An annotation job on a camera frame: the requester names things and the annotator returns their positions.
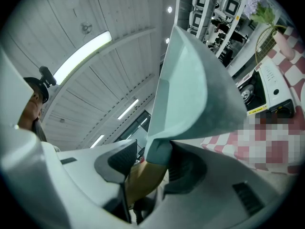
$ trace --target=fluorescent light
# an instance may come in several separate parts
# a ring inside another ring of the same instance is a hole
[[[111,40],[112,38],[110,32],[106,31],[83,45],[79,50],[72,54],[71,57],[67,59],[66,62],[63,63],[59,70],[54,74],[57,84],[60,85],[77,65]]]
[[[94,142],[94,144],[92,144],[92,146],[91,146],[90,148],[95,147],[95,145],[97,145],[98,142],[99,142],[104,136],[105,136],[105,135],[101,135],[101,136]]]
[[[147,118],[146,118],[145,120],[143,120],[143,122],[141,123],[141,125],[142,125],[145,121],[147,121]]]
[[[139,101],[139,99],[137,99],[136,101],[134,101],[133,103],[132,103],[132,105],[130,105],[129,107],[128,107],[128,109],[126,109],[125,111],[124,111],[124,113],[123,114],[121,114],[120,116],[119,116],[119,120],[121,120],[122,119],[122,117],[128,112],[128,111],[130,111],[130,109],[132,108],[132,107],[134,107],[135,106],[135,104],[137,103]]]

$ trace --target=black vent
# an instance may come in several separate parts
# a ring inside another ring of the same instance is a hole
[[[264,207],[261,200],[246,183],[235,184],[233,185],[233,189],[240,198],[249,216],[254,215]]]

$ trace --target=pixelated area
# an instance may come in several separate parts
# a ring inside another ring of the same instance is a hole
[[[305,83],[305,48],[296,29],[287,28],[285,34],[295,50],[295,58],[287,60],[277,45],[267,58],[279,67],[289,87],[295,106],[290,119],[266,118],[263,114],[250,115],[239,130],[203,139],[204,149],[236,158],[252,169],[275,174],[297,174],[304,158],[305,117],[301,106],[301,90]]]

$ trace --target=cap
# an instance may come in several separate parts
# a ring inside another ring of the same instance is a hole
[[[43,84],[43,82],[41,82],[39,79],[34,78],[34,77],[24,77],[23,79],[27,83],[32,83],[32,84],[38,86],[43,95],[42,103],[44,104],[45,102],[47,102],[47,100],[49,99],[49,93],[48,93],[46,86]]]

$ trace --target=sticker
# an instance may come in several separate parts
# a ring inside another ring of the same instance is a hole
[[[250,110],[250,111],[248,112],[248,115],[252,115],[252,114],[261,112],[261,111],[263,111],[263,110],[265,110],[265,109],[267,109],[267,105],[258,107],[258,108],[253,109],[253,110]]]

